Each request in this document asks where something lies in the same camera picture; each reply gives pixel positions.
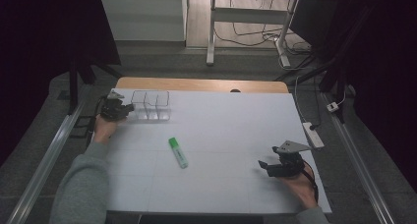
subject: white table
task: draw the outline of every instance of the white table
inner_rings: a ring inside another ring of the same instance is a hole
[[[129,103],[132,89],[116,89]],[[285,140],[307,144],[288,93],[170,90],[171,119],[139,123],[134,114],[112,137],[108,209],[141,213],[296,213],[301,204],[258,160]],[[181,169],[168,144],[175,137],[189,160]],[[319,205],[331,212],[310,151]]]

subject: transparent box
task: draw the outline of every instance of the transparent box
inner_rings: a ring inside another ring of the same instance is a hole
[[[167,121],[171,116],[168,91],[135,90],[132,104],[139,120]]]

